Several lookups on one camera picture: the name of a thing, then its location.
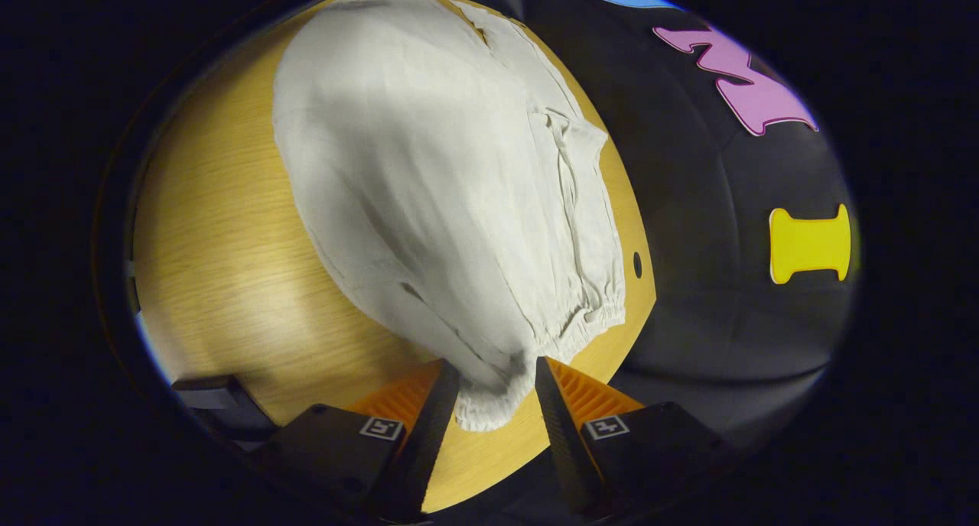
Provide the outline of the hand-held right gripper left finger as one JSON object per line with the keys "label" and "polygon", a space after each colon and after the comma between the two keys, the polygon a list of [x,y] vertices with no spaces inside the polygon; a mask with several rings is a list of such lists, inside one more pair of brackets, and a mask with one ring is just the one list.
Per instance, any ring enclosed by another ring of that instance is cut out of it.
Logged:
{"label": "hand-held right gripper left finger", "polygon": [[276,485],[343,523],[426,523],[422,506],[459,391],[431,360],[349,407],[311,405],[254,454]]}

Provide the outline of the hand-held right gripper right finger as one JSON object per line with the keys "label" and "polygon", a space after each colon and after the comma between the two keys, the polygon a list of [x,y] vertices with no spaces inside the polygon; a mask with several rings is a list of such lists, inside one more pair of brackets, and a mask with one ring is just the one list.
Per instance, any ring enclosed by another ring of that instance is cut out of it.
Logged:
{"label": "hand-held right gripper right finger", "polygon": [[535,393],[558,484],[587,521],[661,511],[735,466],[735,449],[681,405],[644,405],[542,356]]}

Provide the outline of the white jeans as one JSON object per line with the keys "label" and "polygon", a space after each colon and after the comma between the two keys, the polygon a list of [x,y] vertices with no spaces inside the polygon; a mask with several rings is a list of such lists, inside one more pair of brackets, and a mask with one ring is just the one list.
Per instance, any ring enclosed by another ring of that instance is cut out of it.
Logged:
{"label": "white jeans", "polygon": [[458,370],[462,429],[507,425],[539,356],[570,362],[625,321],[607,133],[514,21],[336,0],[287,46],[272,125],[326,271]]}

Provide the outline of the dark box-shaped object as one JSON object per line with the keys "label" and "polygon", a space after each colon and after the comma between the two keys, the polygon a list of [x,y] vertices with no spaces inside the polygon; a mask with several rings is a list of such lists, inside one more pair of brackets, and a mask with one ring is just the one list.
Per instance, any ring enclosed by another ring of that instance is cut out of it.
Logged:
{"label": "dark box-shaped object", "polygon": [[207,429],[239,446],[262,445],[278,430],[232,374],[179,379],[171,390]]}

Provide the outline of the black backdrop cloth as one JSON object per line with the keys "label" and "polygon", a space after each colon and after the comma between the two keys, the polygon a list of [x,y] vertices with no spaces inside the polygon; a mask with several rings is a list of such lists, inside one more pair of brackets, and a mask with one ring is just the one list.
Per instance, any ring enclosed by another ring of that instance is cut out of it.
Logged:
{"label": "black backdrop cloth", "polygon": [[597,107],[641,212],[657,300],[630,394],[738,448],[784,425],[847,329],[854,272],[772,279],[769,218],[852,208],[825,127],[763,58],[664,0],[471,0],[523,22]]}

